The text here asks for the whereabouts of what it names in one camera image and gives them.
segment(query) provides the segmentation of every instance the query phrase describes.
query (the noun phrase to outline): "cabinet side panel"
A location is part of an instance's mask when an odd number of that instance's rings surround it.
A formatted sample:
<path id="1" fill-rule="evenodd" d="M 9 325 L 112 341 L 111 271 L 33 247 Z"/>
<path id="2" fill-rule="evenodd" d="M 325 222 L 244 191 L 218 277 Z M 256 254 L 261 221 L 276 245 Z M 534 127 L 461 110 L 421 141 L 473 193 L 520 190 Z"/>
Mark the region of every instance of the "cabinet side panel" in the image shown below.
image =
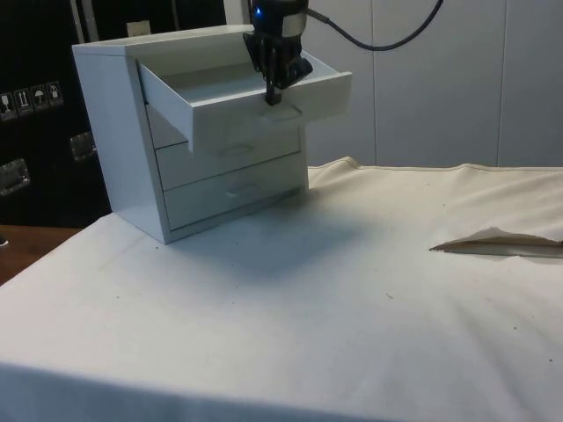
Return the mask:
<path id="1" fill-rule="evenodd" d="M 76 62 L 112 210 L 165 242 L 165 204 L 135 60 L 76 55 Z"/>

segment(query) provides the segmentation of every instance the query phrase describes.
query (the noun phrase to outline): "open drawer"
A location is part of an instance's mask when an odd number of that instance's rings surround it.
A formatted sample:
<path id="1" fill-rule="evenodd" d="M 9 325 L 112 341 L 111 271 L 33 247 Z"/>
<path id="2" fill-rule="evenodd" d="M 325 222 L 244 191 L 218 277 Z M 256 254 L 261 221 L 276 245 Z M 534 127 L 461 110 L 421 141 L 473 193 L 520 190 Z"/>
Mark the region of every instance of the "open drawer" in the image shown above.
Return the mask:
<path id="1" fill-rule="evenodd" d="M 250 62 L 172 75 L 159 75 L 139 62 L 139 73 L 145 102 L 178 129 L 195 152 L 343 113 L 352 74 L 303 56 L 313 72 L 288 88 L 275 106 L 266 103 L 266 83 Z"/>

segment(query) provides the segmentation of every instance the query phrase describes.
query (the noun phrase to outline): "black cable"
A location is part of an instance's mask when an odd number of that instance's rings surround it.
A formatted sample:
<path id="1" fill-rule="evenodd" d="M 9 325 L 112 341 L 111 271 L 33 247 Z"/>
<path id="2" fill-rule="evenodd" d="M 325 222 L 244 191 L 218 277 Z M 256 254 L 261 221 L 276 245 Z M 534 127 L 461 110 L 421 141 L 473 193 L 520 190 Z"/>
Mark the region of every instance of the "black cable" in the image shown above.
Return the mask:
<path id="1" fill-rule="evenodd" d="M 363 48 L 364 50 L 369 50 L 369 51 L 390 51 L 390 50 L 394 50 L 395 48 L 403 47 L 405 44 L 411 42 L 416 37 L 418 37 L 432 23 L 432 21 L 434 20 L 434 18 L 438 14 L 438 11 L 440 11 L 440 9 L 442 8 L 442 5 L 443 5 L 443 0 L 438 0 L 436 2 L 436 5 L 434 6 L 434 9 L 432 10 L 432 12 L 428 15 L 427 19 L 422 23 L 421 26 L 418 27 L 418 29 L 416 31 L 411 33 L 408 37 L 404 38 L 403 40 L 398 41 L 394 44 L 390 44 L 388 46 L 371 46 L 370 44 L 365 44 L 365 43 L 357 40 L 356 38 L 354 38 L 352 35 L 350 35 L 346 31 L 344 31 L 341 27 L 336 25 L 334 22 L 332 22 L 332 20 L 330 18 L 323 15 L 322 13 L 314 11 L 313 9 L 307 10 L 307 13 L 308 13 L 309 16 L 318 20 L 319 22 L 322 22 L 323 24 L 329 25 L 332 29 L 337 31 L 340 35 L 342 35 L 348 41 L 354 43 L 359 48 Z"/>

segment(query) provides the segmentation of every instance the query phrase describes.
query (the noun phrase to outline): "white wall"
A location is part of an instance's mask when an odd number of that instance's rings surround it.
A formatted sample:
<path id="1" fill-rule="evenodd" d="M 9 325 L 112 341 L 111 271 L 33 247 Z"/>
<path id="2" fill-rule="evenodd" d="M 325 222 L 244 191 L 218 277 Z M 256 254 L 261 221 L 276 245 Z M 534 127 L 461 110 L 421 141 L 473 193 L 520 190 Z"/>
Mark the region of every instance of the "white wall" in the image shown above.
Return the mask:
<path id="1" fill-rule="evenodd" d="M 371 40 L 371 0 L 310 0 L 310 7 L 327 16 L 361 40 Z M 307 52 L 337 70 L 351 71 L 352 95 L 347 113 L 307 127 L 310 164 L 324 164 L 343 156 L 363 164 L 376 163 L 375 90 L 373 54 L 351 44 L 332 28 L 309 19 L 303 36 Z"/>
<path id="2" fill-rule="evenodd" d="M 435 0 L 374 0 L 374 40 L 405 38 Z M 445 0 L 422 35 L 377 53 L 380 165 L 496 164 L 506 0 Z"/>
<path id="3" fill-rule="evenodd" d="M 509 0 L 500 165 L 563 165 L 563 1 Z"/>
<path id="4" fill-rule="evenodd" d="M 412 32 L 434 4 L 311 0 L 377 45 Z M 310 19 L 304 48 L 355 74 L 347 115 L 308 129 L 310 163 L 563 166 L 561 22 L 561 0 L 445 0 L 418 39 L 372 54 Z"/>

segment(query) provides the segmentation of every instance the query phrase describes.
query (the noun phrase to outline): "white fabric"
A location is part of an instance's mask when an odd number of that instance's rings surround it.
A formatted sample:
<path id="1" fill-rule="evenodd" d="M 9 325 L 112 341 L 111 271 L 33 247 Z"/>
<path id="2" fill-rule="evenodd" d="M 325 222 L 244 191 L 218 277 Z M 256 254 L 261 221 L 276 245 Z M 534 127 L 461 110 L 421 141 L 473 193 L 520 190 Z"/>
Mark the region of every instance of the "white fabric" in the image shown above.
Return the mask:
<path id="1" fill-rule="evenodd" d="M 341 160 L 168 246 L 110 215 L 0 288 L 0 420 L 559 421 L 561 261 L 428 250 L 563 239 L 561 189 Z"/>

